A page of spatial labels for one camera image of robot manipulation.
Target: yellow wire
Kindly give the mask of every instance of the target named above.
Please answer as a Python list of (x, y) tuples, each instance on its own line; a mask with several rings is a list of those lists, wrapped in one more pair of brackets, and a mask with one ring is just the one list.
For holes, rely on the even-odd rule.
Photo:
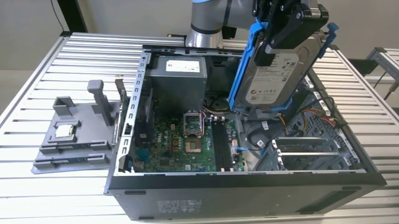
[(270, 107), (267, 107), (267, 106), (260, 106), (259, 109), (270, 110)]
[(215, 111), (211, 111), (208, 108), (206, 108), (204, 106), (203, 106), (203, 108), (210, 112), (210, 113), (212, 113), (212, 114), (224, 114), (226, 112), (215, 112)]
[(304, 117), (304, 111), (302, 111), (300, 115), (302, 115), (302, 118), (304, 119), (304, 127), (302, 128), (302, 131), (304, 132), (306, 126), (307, 126), (307, 124), (306, 124), (306, 117)]
[(286, 122), (284, 122), (284, 119), (283, 119), (283, 117), (282, 117), (280, 114), (279, 114), (279, 119), (280, 119), (280, 121), (282, 121), (282, 123), (283, 123), (283, 125), (286, 127), (286, 134), (288, 134), (288, 129), (287, 129), (287, 126), (286, 126)]
[(224, 110), (227, 110), (228, 109), (228, 107), (224, 107), (224, 108), (222, 108), (222, 109), (214, 109), (215, 111), (224, 111)]
[(339, 121), (338, 120), (338, 118), (335, 118), (335, 117), (327, 117), (328, 119), (334, 119), (334, 120), (336, 120), (336, 121)]

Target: white wall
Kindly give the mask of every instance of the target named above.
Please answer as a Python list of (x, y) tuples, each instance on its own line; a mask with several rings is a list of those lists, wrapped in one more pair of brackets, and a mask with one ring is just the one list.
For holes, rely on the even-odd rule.
[(340, 30), (335, 43), (348, 58), (366, 58), (374, 47), (399, 49), (399, 0), (318, 0)]
[[(61, 22), (64, 19), (57, 8)], [(191, 0), (80, 0), (89, 32), (166, 36), (186, 34)], [(319, 0), (340, 26), (335, 44), (347, 57), (372, 47), (399, 48), (399, 0)], [(49, 0), (0, 0), (0, 69), (33, 70), (60, 34)], [(247, 31), (238, 31), (238, 39)]]
[(0, 0), (0, 69), (33, 70), (60, 33), (49, 0)]

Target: green circuit board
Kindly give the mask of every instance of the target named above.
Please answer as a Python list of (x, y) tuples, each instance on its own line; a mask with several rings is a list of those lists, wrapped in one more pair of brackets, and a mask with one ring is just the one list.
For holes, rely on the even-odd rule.
[[(211, 120), (204, 120), (204, 135), (202, 138), (183, 136), (183, 119), (156, 119), (153, 141), (147, 161), (135, 160), (136, 172), (215, 172), (215, 151)], [(230, 136), (228, 146), (232, 140), (238, 141), (235, 122), (226, 123)], [(195, 152), (187, 148), (195, 145)], [(235, 171), (244, 169), (243, 159), (234, 165)]]

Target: blue clip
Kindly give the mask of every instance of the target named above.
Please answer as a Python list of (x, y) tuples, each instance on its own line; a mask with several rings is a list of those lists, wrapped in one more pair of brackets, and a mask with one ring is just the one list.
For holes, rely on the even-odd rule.
[(250, 149), (246, 147), (235, 146), (235, 150), (248, 151)]
[(320, 52), (318, 54), (318, 58), (322, 58), (324, 56), (327, 47), (330, 47), (330, 44), (332, 43), (332, 41), (336, 38), (335, 31), (339, 30), (339, 26), (334, 22), (328, 23), (327, 28), (328, 28), (328, 37), (327, 37), (324, 45), (320, 49)]
[(136, 153), (137, 159), (145, 163), (149, 162), (149, 151), (147, 148), (139, 148)]

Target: metal rail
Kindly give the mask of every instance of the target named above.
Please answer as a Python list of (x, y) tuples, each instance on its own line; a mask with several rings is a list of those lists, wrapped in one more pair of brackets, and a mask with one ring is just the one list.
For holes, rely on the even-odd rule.
[[(117, 100), (113, 84), (124, 76), (133, 88), (143, 44), (183, 46), (182, 38), (73, 34), (60, 38), (0, 117), (0, 223), (133, 223), (113, 197), (103, 195), (107, 170), (33, 175), (32, 160), (52, 119), (56, 96), (93, 102), (91, 79), (104, 81), (104, 93)], [(246, 42), (227, 41), (243, 49)], [(359, 142), (388, 185), (326, 215), (183, 220), (183, 223), (396, 223), (399, 220), (399, 119), (340, 51), (328, 50), (314, 70), (334, 97)]]
[(399, 82), (399, 49), (375, 48), (366, 59), (375, 60), (395, 81)]

